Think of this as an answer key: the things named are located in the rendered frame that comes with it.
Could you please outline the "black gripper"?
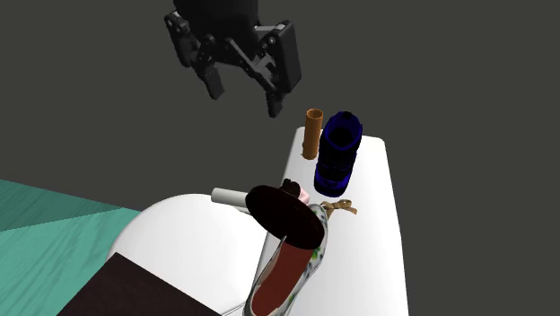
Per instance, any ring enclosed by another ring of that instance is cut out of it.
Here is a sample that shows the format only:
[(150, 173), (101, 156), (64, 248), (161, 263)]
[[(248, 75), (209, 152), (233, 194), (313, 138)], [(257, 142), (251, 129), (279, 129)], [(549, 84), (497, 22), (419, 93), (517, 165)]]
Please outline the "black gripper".
[(258, 0), (173, 3), (177, 11), (165, 15), (164, 22), (176, 55), (184, 67), (194, 69), (209, 96), (217, 100), (224, 92), (214, 53), (215, 39), (225, 40), (226, 55), (263, 88), (268, 115), (276, 118), (284, 97), (302, 79), (294, 25), (288, 20), (258, 25)]

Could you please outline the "orange tube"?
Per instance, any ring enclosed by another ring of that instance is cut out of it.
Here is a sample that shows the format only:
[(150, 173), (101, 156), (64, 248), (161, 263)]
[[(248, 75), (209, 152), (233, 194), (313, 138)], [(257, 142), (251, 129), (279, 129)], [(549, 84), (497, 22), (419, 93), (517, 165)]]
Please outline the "orange tube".
[(312, 108), (306, 111), (302, 142), (302, 157), (304, 159), (313, 160), (318, 155), (322, 122), (322, 110)]

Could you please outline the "dark blue ribbed bottle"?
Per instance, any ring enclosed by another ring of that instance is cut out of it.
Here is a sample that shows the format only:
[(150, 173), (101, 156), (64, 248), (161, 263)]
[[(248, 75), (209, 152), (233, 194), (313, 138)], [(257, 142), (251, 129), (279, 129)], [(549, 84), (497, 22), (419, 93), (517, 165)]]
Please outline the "dark blue ribbed bottle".
[(319, 138), (314, 188), (323, 196), (340, 197), (348, 186), (363, 135), (363, 125), (350, 111), (332, 116)]

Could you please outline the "small pink and black object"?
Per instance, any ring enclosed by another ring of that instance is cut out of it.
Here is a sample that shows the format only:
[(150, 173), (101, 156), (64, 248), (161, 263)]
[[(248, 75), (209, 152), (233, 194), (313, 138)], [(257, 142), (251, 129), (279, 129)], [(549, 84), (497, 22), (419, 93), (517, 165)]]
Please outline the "small pink and black object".
[(280, 189), (298, 198), (305, 205), (310, 203), (310, 195), (294, 180), (284, 179)]

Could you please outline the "black round disc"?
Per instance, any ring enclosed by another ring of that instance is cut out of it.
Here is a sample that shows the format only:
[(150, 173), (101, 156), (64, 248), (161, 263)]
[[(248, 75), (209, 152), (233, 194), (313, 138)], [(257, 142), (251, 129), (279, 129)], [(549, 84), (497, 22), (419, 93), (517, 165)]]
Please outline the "black round disc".
[(245, 197), (252, 217), (270, 234), (291, 246), (314, 250), (325, 237), (316, 214), (290, 193), (267, 185), (254, 187)]

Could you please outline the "floral shoe with red lining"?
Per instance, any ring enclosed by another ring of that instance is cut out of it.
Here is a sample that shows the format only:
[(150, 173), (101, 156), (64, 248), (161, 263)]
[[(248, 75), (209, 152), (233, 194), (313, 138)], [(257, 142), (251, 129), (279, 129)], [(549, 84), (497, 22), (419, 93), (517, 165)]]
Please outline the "floral shoe with red lining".
[(324, 229), (321, 244), (313, 250), (297, 248), (282, 240), (252, 286), (242, 316), (287, 316), (294, 300), (323, 260), (328, 244), (328, 219), (337, 210), (356, 215), (349, 199), (308, 204)]

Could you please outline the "dark brown robot stand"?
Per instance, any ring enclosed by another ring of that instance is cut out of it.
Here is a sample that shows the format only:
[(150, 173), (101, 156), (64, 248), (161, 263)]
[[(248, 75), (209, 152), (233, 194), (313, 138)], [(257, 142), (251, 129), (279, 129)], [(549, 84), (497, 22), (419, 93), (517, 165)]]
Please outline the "dark brown robot stand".
[(57, 316), (221, 316), (116, 253)]

